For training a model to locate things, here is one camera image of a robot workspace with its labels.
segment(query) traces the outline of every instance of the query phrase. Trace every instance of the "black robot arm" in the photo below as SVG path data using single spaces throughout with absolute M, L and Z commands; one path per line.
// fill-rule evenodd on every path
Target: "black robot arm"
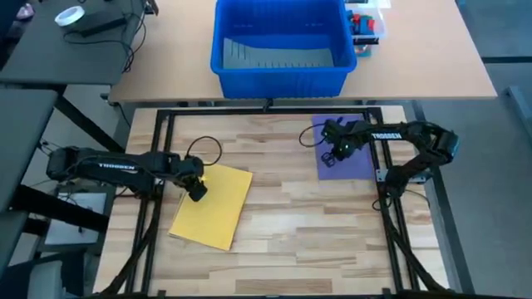
M 188 191 L 194 201 L 207 192 L 200 179 L 203 173 L 202 160 L 194 156 L 181 159 L 173 153 L 121 154 L 76 147 L 53 151 L 47 166 L 50 179 L 97 180 L 125 186 L 139 197 L 153 194 L 155 179 L 167 180 Z
M 401 197 L 410 178 L 433 166 L 450 163 L 458 149 L 458 136 L 425 121 L 373 125 L 363 120 L 326 120 L 322 130 L 325 142 L 332 145 L 329 153 L 322 156 L 326 166 L 350 157 L 372 140 L 406 140 L 414 144 L 419 154 L 404 165 L 392 166 L 385 178 L 386 193 L 393 198 Z

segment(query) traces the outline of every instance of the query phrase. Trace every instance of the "yellow folder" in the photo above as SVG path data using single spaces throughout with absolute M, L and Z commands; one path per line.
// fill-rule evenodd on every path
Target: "yellow folder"
M 218 164 L 205 167 L 207 194 L 197 203 L 188 194 L 182 198 L 169 235 L 229 250 L 252 176 Z

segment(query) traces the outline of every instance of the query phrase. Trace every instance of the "purple cloth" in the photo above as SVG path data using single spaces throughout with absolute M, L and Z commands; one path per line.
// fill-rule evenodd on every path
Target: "purple cloth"
M 337 120 L 340 117 L 343 117 L 342 125 L 348 121 L 362 120 L 362 115 L 313 115 L 313 125 L 322 124 L 329 119 Z M 322 129 L 321 125 L 313 128 L 314 144 L 322 140 Z M 314 148 L 319 179 L 372 179 L 374 177 L 369 145 L 364 145 L 361 150 L 355 150 L 351 157 L 344 161 L 336 161 L 336 164 L 329 168 L 323 163 L 322 154 L 330 152 L 332 147 L 323 142 Z

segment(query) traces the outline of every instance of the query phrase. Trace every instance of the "light wood desk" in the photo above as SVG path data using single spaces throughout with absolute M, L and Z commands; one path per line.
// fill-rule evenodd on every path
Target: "light wood desk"
M 111 100 L 223 100 L 210 70 L 216 0 L 159 0 L 144 46 Z M 360 58 L 337 99 L 494 99 L 495 90 L 454 0 L 396 0 L 387 37 Z M 137 34 L 136 42 L 142 34 Z
M 382 111 L 386 122 L 405 121 L 400 106 Z M 128 153 L 150 150 L 155 115 L 154 109 L 136 111 Z M 310 119 L 311 115 L 176 116 L 173 152 L 183 154 L 195 138 L 212 135 L 223 145 L 221 164 L 254 176 L 230 252 L 167 235 L 181 190 L 166 185 L 150 294 L 159 289 L 169 296 L 377 294 L 393 286 L 381 215 L 372 209 L 376 185 L 360 179 L 319 181 L 314 149 L 298 143 Z M 165 130 L 161 134 L 160 149 Z M 311 130 L 304 141 L 312 142 Z M 391 151 L 395 164 L 414 155 L 406 142 L 391 142 Z M 214 159 L 218 148 L 200 141 L 194 154 Z M 421 186 L 409 189 L 424 193 Z M 415 254 L 447 286 L 425 199 L 405 193 L 402 203 Z M 129 257 L 138 211 L 138 200 L 115 201 L 95 292 L 106 287 Z M 143 266 L 141 260 L 136 289 Z

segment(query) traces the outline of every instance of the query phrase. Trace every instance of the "blue plastic bin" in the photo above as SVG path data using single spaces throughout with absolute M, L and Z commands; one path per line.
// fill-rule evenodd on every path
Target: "blue plastic bin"
M 328 48 L 332 66 L 227 69 L 224 39 L 254 48 Z M 210 66 L 226 98 L 338 96 L 356 65 L 343 0 L 218 0 L 216 4 Z

